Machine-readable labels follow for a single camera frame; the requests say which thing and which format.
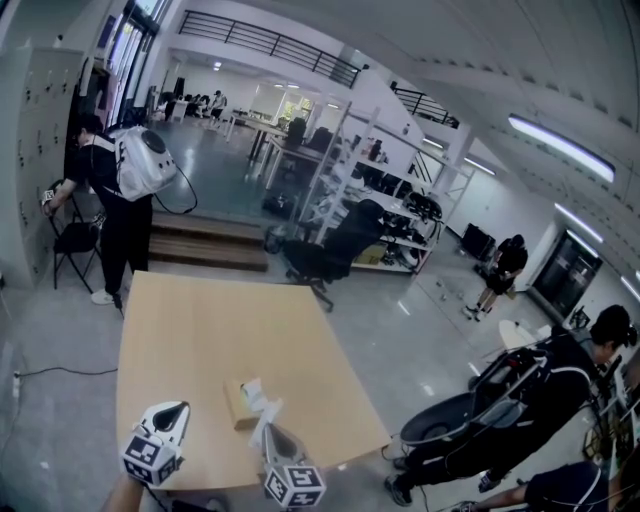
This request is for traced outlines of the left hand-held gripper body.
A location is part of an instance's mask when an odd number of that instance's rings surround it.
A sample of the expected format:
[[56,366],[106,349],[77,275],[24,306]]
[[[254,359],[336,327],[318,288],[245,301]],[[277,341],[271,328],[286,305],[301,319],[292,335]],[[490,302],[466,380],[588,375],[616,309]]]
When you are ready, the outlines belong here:
[[169,401],[146,409],[123,445],[123,470],[149,486],[162,486],[182,464],[191,408]]

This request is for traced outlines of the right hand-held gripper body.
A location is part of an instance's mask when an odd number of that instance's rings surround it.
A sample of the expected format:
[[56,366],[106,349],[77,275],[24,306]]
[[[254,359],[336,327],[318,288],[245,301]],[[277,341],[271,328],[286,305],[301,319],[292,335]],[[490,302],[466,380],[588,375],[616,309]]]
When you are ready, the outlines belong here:
[[263,488],[281,508],[317,506],[326,484],[306,447],[294,434],[268,423],[262,432]]

